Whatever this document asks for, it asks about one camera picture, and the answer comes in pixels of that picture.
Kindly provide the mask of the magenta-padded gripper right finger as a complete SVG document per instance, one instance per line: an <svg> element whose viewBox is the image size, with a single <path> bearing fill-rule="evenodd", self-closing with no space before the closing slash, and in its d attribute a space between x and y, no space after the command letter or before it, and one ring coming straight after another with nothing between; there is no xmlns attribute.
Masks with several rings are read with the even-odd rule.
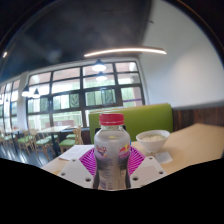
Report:
<svg viewBox="0 0 224 224"><path fill-rule="evenodd" d="M153 156L146 157L132 147L128 160L131 188L140 188L166 176L165 170Z"/></svg>

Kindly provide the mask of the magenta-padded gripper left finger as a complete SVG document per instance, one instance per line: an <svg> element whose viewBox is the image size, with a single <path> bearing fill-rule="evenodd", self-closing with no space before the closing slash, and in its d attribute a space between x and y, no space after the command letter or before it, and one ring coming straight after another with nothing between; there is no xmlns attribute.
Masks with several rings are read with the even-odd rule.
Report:
<svg viewBox="0 0 224 224"><path fill-rule="evenodd" d="M96 160L93 147L72 147L60 156L68 163L58 176L84 188L94 186Z"/></svg>

